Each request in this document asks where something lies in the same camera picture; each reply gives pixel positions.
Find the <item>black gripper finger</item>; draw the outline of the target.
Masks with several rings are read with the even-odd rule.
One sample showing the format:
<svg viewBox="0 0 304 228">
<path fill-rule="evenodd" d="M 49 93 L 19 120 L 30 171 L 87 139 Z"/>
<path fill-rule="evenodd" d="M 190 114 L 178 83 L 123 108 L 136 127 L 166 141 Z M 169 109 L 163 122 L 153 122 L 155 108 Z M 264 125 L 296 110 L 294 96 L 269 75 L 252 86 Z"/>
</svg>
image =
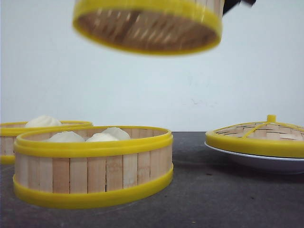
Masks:
<svg viewBox="0 0 304 228">
<path fill-rule="evenodd" d="M 245 3 L 252 7 L 256 3 L 256 0 L 225 0 L 223 6 L 223 15 L 240 3 Z"/>
</svg>

